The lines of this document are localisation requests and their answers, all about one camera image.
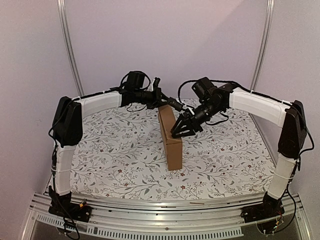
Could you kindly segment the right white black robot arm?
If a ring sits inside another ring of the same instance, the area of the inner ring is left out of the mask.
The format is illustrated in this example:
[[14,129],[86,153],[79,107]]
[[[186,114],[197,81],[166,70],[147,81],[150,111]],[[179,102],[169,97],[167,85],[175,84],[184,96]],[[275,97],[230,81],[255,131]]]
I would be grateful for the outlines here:
[[230,80],[220,81],[221,86],[216,86],[218,80],[208,77],[192,80],[191,83],[199,99],[198,107],[190,108],[179,100],[168,98],[168,104],[181,113],[171,129],[173,138],[194,136],[203,131],[203,123],[227,109],[245,111],[281,128],[278,160],[269,188],[262,203],[244,207],[240,216],[245,223],[249,223],[283,214],[282,197],[288,192],[296,171],[301,168],[301,155],[306,152],[303,145],[306,137],[311,135],[303,104],[298,100],[278,100]]

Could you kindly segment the brown cardboard box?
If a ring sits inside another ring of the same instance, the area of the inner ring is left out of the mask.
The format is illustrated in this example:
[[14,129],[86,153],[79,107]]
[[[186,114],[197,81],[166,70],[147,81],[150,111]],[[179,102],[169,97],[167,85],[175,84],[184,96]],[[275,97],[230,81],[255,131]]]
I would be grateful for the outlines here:
[[171,129],[176,122],[172,107],[164,105],[158,108],[158,120],[163,140],[167,168],[169,171],[183,167],[183,142],[181,138],[173,138]]

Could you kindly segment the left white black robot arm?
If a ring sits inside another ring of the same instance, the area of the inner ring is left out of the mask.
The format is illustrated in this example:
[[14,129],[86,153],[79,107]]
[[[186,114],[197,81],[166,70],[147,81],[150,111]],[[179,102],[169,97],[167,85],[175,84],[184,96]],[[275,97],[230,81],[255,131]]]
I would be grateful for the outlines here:
[[76,98],[62,97],[59,100],[48,135],[54,141],[51,157],[53,183],[49,186],[51,205],[49,213],[61,217],[81,219],[89,217],[91,208],[85,201],[71,202],[70,174],[76,145],[83,137],[83,119],[110,108],[125,107],[133,103],[145,105],[147,109],[162,107],[175,102],[162,93],[158,77],[149,77],[142,71],[127,73],[119,86]]

